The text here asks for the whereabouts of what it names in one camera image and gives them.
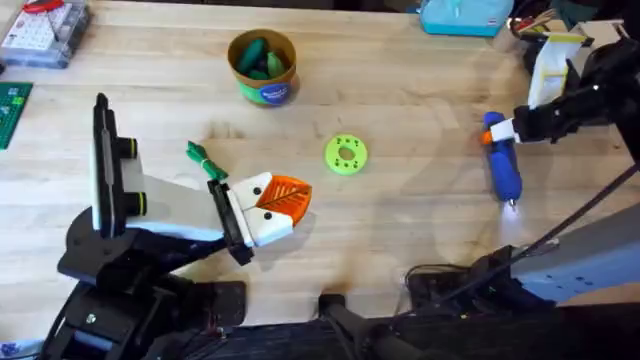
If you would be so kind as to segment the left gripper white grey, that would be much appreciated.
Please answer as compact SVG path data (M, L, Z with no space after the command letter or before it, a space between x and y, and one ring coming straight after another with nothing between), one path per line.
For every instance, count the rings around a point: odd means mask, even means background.
M206 191L146 175L139 159L122 162L124 190L134 193L134 203L142 207L140 215L126 220L127 227L219 245L245 265L254 256L252 247L290 235L304 217L311 201L309 184L263 172L230 188L228 174L202 145L189 141L186 154L209 176Z

